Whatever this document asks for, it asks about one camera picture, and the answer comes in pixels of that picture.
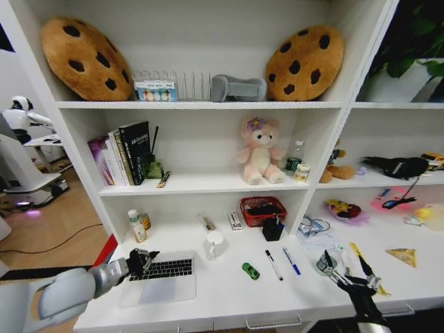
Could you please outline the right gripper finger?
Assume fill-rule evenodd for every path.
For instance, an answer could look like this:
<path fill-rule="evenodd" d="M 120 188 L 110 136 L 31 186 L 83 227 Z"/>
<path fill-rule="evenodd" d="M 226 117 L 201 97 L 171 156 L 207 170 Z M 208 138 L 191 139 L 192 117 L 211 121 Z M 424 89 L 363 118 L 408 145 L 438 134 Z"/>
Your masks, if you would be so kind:
<path fill-rule="evenodd" d="M 370 265 L 365 261 L 365 259 L 361 255 L 358 256 L 358 259 L 361 264 L 362 271 L 366 275 L 370 287 L 373 289 L 377 289 L 379 287 L 381 279 L 374 274 L 373 269 L 370 267 Z"/>
<path fill-rule="evenodd" d="M 332 257 L 328 253 L 327 250 L 324 250 L 325 261 L 327 262 L 327 267 L 324 272 L 329 279 L 331 279 L 335 284 L 343 284 L 346 285 L 348 280 L 340 274 L 333 265 Z"/>

